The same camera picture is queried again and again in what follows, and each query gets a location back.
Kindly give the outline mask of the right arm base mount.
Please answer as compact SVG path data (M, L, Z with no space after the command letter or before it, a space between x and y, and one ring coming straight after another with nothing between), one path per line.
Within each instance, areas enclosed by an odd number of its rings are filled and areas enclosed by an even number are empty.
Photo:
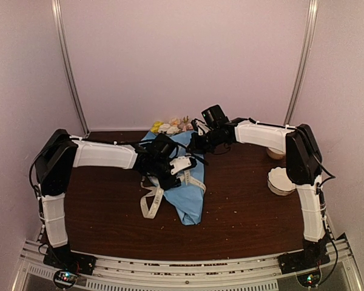
M284 253L278 257L279 267L283 275L308 269L317 269L318 266L327 264L330 261L330 257L327 254L321 255L317 259L307 259L304 250Z

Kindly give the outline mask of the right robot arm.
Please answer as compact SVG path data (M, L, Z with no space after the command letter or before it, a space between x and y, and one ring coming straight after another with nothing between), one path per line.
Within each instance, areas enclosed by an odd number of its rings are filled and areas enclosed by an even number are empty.
M327 170L315 136L307 124L296 127L274 125L252 118L230 120L219 105L202 111L203 119L191 121L194 133L188 148L199 154L212 153L219 145L254 144L283 155L288 180L300 198L304 232L299 263L310 268L322 258L329 240L326 230L326 203L322 191Z

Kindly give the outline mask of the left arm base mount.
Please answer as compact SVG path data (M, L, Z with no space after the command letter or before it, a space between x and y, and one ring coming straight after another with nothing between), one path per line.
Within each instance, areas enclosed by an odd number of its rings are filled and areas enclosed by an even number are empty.
M43 263L56 269L68 270L75 274L92 275L96 257L80 253L72 253L68 258L57 259L51 253L45 255Z

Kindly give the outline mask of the blue wrapping paper sheet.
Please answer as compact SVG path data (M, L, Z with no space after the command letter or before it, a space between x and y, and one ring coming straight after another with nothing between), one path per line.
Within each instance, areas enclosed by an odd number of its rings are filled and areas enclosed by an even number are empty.
M204 183L204 164L198 162L194 168L189 170L194 178ZM149 181L152 186L158 185L156 178L149 178ZM184 182L181 182L179 187L164 190L163 198L175 207L181 223L185 226L196 225L201 222L204 193L199 187L191 184L185 185Z

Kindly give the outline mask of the cream printed ribbon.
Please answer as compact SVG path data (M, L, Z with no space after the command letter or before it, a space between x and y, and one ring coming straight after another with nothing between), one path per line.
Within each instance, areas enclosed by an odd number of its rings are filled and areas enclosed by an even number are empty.
M160 208L160 204L164 195L164 190L157 186L144 186L144 182L146 180L146 176L142 176L140 186L142 189L149 190L149 192L142 196L140 199L140 208L142 216L146 219L154 219L156 217L158 209ZM184 182L185 185L193 185L195 187L199 187L203 193L206 193L206 186L200 180L197 180L190 174L190 170L185 170L182 175L178 175L177 178Z

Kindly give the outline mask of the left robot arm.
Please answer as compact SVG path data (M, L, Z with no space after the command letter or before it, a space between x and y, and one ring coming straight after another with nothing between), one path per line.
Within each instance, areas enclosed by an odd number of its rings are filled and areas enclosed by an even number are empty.
M66 232L64 198L72 170L77 167L116 167L153 176L163 190L178 187L178 173L190 166L184 157L172 156L178 144L164 134L141 141L95 141L58 129L33 161L33 185L39 217L47 232L51 258L62 269L75 264Z

